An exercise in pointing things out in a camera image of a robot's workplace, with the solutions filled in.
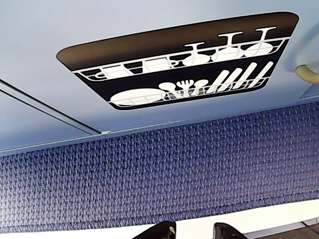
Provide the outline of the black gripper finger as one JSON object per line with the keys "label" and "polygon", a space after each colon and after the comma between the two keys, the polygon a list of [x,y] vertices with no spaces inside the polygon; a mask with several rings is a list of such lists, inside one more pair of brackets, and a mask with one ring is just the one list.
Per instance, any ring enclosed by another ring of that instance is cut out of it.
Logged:
{"label": "black gripper finger", "polygon": [[247,237],[227,223],[215,223],[213,239],[247,239]]}
{"label": "black gripper finger", "polygon": [[133,239],[174,239],[176,237],[176,222],[163,221],[158,223]]}

